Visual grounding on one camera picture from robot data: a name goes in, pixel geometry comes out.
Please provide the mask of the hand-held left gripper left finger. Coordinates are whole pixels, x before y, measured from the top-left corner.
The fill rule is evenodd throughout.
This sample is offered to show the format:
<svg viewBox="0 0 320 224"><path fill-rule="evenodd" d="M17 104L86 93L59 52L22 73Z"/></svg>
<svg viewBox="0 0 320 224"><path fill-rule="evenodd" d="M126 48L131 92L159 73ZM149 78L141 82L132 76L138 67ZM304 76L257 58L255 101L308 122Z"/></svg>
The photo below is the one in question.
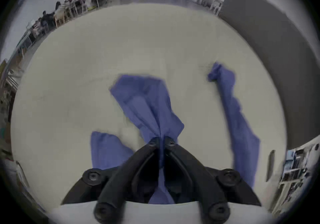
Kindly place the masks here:
<svg viewBox="0 0 320 224"><path fill-rule="evenodd" d="M97 201L93 214L99 223L117 223L127 200L148 203L159 178L160 138L136 151L121 166L86 170L61 205Z"/></svg>

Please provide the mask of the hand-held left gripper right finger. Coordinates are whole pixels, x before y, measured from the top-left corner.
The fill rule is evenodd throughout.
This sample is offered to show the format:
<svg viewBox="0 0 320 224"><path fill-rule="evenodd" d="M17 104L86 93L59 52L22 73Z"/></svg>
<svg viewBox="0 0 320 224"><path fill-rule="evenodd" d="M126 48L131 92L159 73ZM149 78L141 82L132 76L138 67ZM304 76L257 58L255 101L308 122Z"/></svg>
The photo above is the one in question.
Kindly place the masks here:
<svg viewBox="0 0 320 224"><path fill-rule="evenodd" d="M198 201L201 218L206 224L223 224L231 214L229 202L261 207L253 189L234 169L216 170L205 167L189 151L172 138L164 138L165 186L176 203Z"/></svg>

